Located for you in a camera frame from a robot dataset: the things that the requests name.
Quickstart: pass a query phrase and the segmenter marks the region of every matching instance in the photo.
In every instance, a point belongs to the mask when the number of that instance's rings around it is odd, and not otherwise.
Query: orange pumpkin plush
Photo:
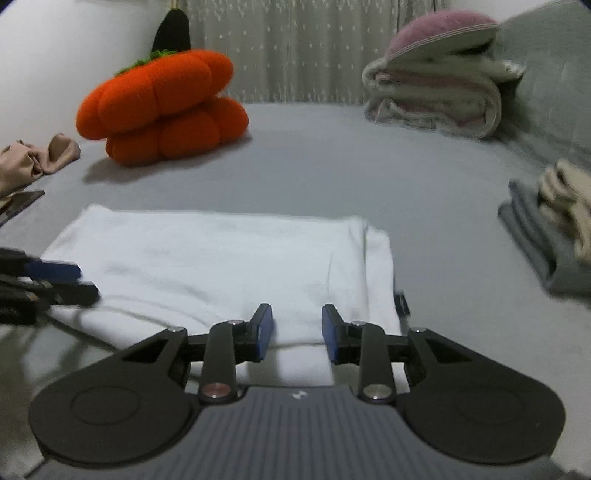
[[[107,139],[107,154],[125,166],[181,158],[237,140],[248,127],[239,103],[216,95],[232,62],[209,50],[162,52],[94,89],[76,117],[78,133]]]

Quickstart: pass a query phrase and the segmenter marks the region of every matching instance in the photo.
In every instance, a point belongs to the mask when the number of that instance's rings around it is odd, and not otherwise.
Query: black circular pad
[[[189,398],[150,364],[81,370],[31,403],[29,423],[47,452],[68,463],[113,466],[165,448],[191,416]]]
[[[503,465],[549,455],[564,407],[545,385],[491,362],[444,365],[407,395],[408,425],[454,458]]]

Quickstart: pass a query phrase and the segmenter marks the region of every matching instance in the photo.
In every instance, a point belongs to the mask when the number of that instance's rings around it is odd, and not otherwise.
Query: folded white cloth
[[[119,349],[167,326],[190,335],[273,308],[269,358],[239,380],[332,384],[320,326],[333,303],[346,321],[400,334],[389,239],[359,218],[325,220],[196,212],[113,212],[91,206],[43,255],[73,261],[102,299],[54,317]]]
[[[501,120],[496,84],[517,80],[523,72],[511,61],[481,55],[443,55],[428,61],[383,57],[362,73],[370,94],[365,115],[381,124],[489,137]]]

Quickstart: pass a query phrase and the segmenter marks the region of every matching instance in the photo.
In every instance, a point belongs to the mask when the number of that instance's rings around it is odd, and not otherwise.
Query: bed
[[[205,157],[126,170],[100,142],[33,189],[46,195],[2,227],[0,244],[41,254],[88,205],[340,218],[390,235],[395,286],[425,326],[553,388],[567,411],[555,460],[589,457],[591,313],[547,296],[496,218],[513,178],[535,185],[543,162],[507,142],[382,127],[363,108],[249,105],[249,137]],[[40,459],[27,427],[48,382],[108,355],[95,340],[41,320],[0,327],[0,469]]]

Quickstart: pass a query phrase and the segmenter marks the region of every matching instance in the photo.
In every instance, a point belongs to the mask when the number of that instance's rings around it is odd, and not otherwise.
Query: sheer curtain
[[[193,48],[227,54],[242,102],[365,103],[361,72],[447,0],[184,0]]]

